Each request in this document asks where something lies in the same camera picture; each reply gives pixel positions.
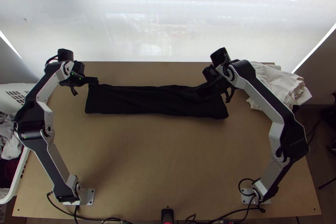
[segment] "black fabric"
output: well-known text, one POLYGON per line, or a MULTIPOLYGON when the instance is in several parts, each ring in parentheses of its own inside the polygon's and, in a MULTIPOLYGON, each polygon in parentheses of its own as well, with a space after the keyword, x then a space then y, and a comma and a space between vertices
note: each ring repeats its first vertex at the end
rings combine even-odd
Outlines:
POLYGON ((207 83, 198 87, 119 87, 89 85, 85 113, 193 116, 224 119, 228 112, 220 94, 211 94, 207 83))

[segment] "black cable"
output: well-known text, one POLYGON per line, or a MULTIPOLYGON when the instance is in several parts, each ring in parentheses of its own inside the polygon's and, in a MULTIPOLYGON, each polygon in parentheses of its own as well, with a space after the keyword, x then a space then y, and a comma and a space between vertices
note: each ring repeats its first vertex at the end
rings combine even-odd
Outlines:
MULTIPOLYGON (((86 221, 102 221, 102 223, 104 223, 104 222, 106 222, 106 221, 122 221, 121 219, 119 219, 119 218, 114 218, 114 217, 110 217, 110 218, 106 218, 106 219, 95 219, 95 218, 87 218, 87 217, 83 217, 83 216, 79 216, 79 215, 77 215, 77 210, 76 210, 76 208, 75 208, 75 213, 74 214, 72 214, 72 213, 68 213, 68 212, 66 212, 66 211, 64 211, 64 210, 62 210, 62 209, 60 209, 58 206, 56 206, 52 201, 51 201, 51 199, 50 199, 50 195, 51 194, 53 194, 53 192, 48 192, 47 193, 47 199, 48 199, 48 201, 50 202, 50 204, 54 207, 54 208, 56 208, 56 209, 58 209, 59 211, 61 211, 62 213, 65 213, 65 214, 67 214, 67 215, 69 215, 69 216, 71 216, 71 217, 74 217, 75 218, 75 222, 77 221, 77 218, 78 219, 82 219, 82 220, 86 220, 86 221)), ((126 220, 124 220, 123 222, 125 222, 125 223, 127 223, 127 224, 133 224, 132 222, 130 222, 130 221, 126 221, 126 220)))
MULTIPOLYGON (((335 101, 333 103, 333 108, 335 108, 335 105, 336 105, 336 93, 333 93, 333 96, 335 98, 335 101)), ((314 126, 312 127, 312 130, 306 135, 306 137, 308 137, 309 135, 312 135, 310 140, 307 142, 307 144, 309 145, 311 143, 311 141, 314 139, 314 136, 315 136, 315 132, 316 132, 316 129, 318 127, 318 125, 320 124, 320 122, 322 121, 323 119, 323 115, 320 117, 320 119, 318 119, 318 121, 314 124, 314 126)))
POLYGON ((77 221, 77 211, 79 209, 79 205, 76 205, 75 206, 75 212, 73 213, 73 218, 75 219, 75 223, 78 224, 78 221, 77 221))
POLYGON ((230 216, 230 215, 232 215, 232 214, 234 214, 234 213, 238 213, 238 212, 242 212, 242 211, 247 211, 246 214, 245 214, 245 216, 244 216, 244 218, 241 219, 241 220, 239 220, 239 221, 237 222, 237 223, 240 223, 240 222, 243 222, 243 221, 247 218, 247 215, 248 215, 248 213, 249 213, 249 210, 259 210, 260 212, 265 213, 266 210, 263 209, 263 208, 261 208, 259 205, 257 205, 257 207, 253 207, 253 208, 251 208, 251 204, 252 204, 252 201, 253 201, 253 198, 254 198, 254 197, 256 197, 256 195, 254 195, 254 196, 251 198, 251 200, 250 200, 249 205, 248 205, 247 208, 243 208, 243 209, 238 209, 238 210, 232 211, 232 212, 227 213, 227 214, 225 214, 225 215, 223 215, 223 216, 221 216, 221 217, 219 217, 219 218, 217 218, 217 219, 213 219, 213 220, 210 220, 210 221, 208 221, 208 222, 199 222, 199 221, 195 221, 196 214, 192 214, 192 215, 188 216, 188 217, 184 220, 184 224, 186 224, 187 221, 189 221, 189 223, 194 223, 194 224, 213 224, 213 223, 215 223, 216 221, 224 220, 226 217, 228 217, 228 216, 230 216))
POLYGON ((55 55, 55 56, 51 57, 50 59, 48 59, 48 60, 45 62, 45 66, 46 66, 51 60, 56 59, 56 60, 58 61, 57 57, 58 57, 58 55, 55 55))
POLYGON ((243 191, 241 190, 240 185, 241 185, 242 182, 244 182, 244 181, 246 181, 246 180, 249 180, 249 181, 252 181, 252 182, 253 182, 252 179, 248 179, 248 178, 245 178, 245 179, 242 179, 241 181, 239 181, 239 183, 238 183, 238 190, 239 190, 239 192, 240 192, 242 195, 245 195, 245 196, 253 196, 253 195, 255 195, 254 193, 250 193, 250 194, 243 193, 243 191))
POLYGON ((255 197, 255 195, 254 195, 254 196, 251 198, 251 200, 249 201, 249 205, 248 205, 248 207, 247 207, 247 211, 246 211, 245 216, 244 216, 240 221, 236 221, 236 223, 241 223, 241 222, 243 222, 243 221, 247 218, 247 215, 249 214, 249 209, 250 209, 250 207, 251 207, 251 204, 252 204, 252 201, 253 201, 254 197, 255 197))

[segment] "white cloth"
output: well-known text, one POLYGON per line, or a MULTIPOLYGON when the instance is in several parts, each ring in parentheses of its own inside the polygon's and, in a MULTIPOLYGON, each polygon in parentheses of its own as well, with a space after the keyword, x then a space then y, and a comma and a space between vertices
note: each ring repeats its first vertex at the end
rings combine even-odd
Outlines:
MULTIPOLYGON (((290 109, 293 105, 301 105, 312 97, 302 77, 281 71, 279 66, 259 62, 251 64, 255 68, 257 78, 290 109)), ((261 110, 251 98, 246 101, 251 108, 261 110)))
POLYGON ((0 118, 1 158, 11 160, 20 156, 22 144, 13 134, 13 123, 10 116, 0 118))

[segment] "wooden table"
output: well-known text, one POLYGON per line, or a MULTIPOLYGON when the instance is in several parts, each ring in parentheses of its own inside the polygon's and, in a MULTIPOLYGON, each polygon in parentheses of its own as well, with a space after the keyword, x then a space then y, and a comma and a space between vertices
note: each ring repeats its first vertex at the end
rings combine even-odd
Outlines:
MULTIPOLYGON (((209 63, 87 62, 85 74, 112 85, 196 86, 205 81, 209 63)), ((214 219, 245 208, 238 182, 256 179, 270 161, 271 121, 252 110, 238 90, 227 104, 225 120, 165 115, 85 114, 88 87, 58 86, 49 99, 54 111, 55 143, 72 174, 86 188, 95 188, 88 217, 116 216, 130 221, 158 220, 169 206, 176 219, 197 213, 214 219)), ((321 214, 306 158, 293 165, 266 213, 249 218, 321 214)), ((52 183, 34 153, 30 154, 13 215, 71 218, 47 201, 52 183)), ((57 205, 73 212, 74 207, 57 205)), ((232 215, 240 218, 244 212, 232 215)))

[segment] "laundry basket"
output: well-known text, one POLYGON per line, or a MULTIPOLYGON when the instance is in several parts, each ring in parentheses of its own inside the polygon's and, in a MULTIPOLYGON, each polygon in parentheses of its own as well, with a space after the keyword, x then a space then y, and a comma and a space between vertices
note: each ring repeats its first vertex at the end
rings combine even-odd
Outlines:
MULTIPOLYGON (((16 113, 35 84, 0 84, 0 117, 16 113)), ((17 193, 17 187, 26 166, 29 149, 23 148, 10 188, 0 188, 0 204, 5 204, 17 193)))

